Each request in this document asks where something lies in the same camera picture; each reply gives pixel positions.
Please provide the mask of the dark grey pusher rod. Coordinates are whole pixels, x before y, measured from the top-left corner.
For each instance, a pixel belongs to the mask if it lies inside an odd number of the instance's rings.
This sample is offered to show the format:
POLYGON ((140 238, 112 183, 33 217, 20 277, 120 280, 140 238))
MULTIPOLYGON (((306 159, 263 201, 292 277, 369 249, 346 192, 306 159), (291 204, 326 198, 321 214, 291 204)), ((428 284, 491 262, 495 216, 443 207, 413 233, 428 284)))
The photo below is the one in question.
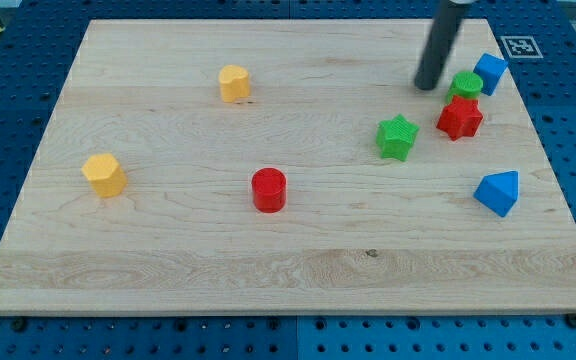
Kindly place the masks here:
POLYGON ((439 1, 414 78, 419 90, 436 88, 467 12, 467 0, 439 1))

